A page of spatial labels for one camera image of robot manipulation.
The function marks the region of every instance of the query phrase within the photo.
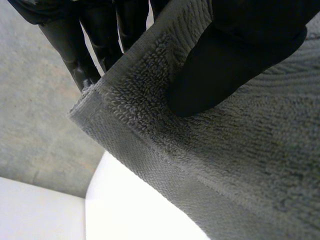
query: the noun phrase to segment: white surface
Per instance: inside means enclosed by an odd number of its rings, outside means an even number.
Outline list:
[[[208,240],[182,211],[106,152],[85,200],[87,240]]]
[[[0,240],[84,240],[85,200],[0,177]]]

